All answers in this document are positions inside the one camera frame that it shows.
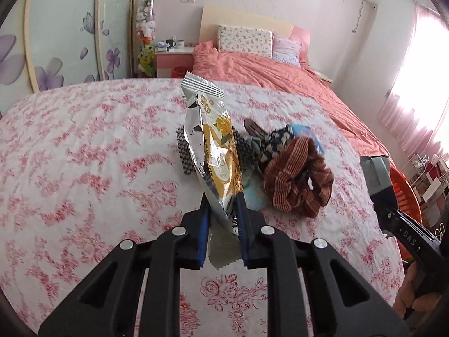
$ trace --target butterfly decal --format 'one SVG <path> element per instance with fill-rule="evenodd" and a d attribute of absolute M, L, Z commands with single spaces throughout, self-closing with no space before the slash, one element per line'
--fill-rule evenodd
<path fill-rule="evenodd" d="M 88 12 L 86 14 L 86 17 L 83 18 L 83 28 L 90 34 L 95 33 L 95 23 L 93 21 L 93 16 L 90 14 L 90 12 Z"/>
<path fill-rule="evenodd" d="M 103 30 L 104 21 L 100 24 L 100 29 L 102 30 L 103 35 L 109 35 L 109 30 Z M 83 18 L 83 27 L 80 29 L 81 31 L 85 30 L 90 34 L 95 34 L 95 21 L 90 12 L 86 13 L 86 17 Z"/>

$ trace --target floral pillow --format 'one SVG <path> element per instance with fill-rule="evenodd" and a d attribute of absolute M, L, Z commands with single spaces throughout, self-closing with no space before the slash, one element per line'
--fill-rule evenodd
<path fill-rule="evenodd" d="M 218 26 L 218 51 L 251 53 L 272 57 L 272 33 L 269 30 Z"/>
<path fill-rule="evenodd" d="M 299 52 L 302 43 L 285 39 L 276 33 L 273 36 L 273 60 L 289 65 L 301 66 L 299 63 Z"/>

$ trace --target orange bedsheet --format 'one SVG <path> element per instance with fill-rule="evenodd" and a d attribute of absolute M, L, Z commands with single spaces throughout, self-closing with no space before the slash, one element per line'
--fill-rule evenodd
<path fill-rule="evenodd" d="M 209 80 L 273 88 L 314 98 L 360 156 L 389 154 L 382 142 L 342 100 L 305 68 L 252 54 L 219 53 L 212 41 L 195 48 L 194 60 L 193 73 Z"/>

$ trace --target human hand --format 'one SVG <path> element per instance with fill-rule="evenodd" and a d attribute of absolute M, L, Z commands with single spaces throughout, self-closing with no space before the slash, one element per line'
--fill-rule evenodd
<path fill-rule="evenodd" d="M 399 288 L 396 299 L 393 304 L 393 310 L 403 318 L 407 308 L 412 308 L 417 312 L 424 312 L 423 317 L 416 323 L 415 327 L 419 327 L 432 313 L 435 306 L 441 299 L 441 294 L 431 292 L 415 299 L 415 291 L 413 289 L 413 280 L 418 275 L 418 264 L 416 262 L 410 265 L 404 281 Z"/>

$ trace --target orange bin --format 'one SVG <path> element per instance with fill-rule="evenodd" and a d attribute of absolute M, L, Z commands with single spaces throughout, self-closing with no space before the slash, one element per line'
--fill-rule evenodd
<path fill-rule="evenodd" d="M 184 78 L 186 73 L 187 67 L 175 67 L 171 70 L 171 78 Z"/>
<path fill-rule="evenodd" d="M 406 177 L 398 169 L 390 166 L 390 179 L 393 183 L 399 210 L 416 220 L 419 224 L 423 224 L 418 200 L 407 182 Z M 402 259 L 407 260 L 410 258 L 411 255 L 406 248 L 400 242 L 398 244 Z"/>

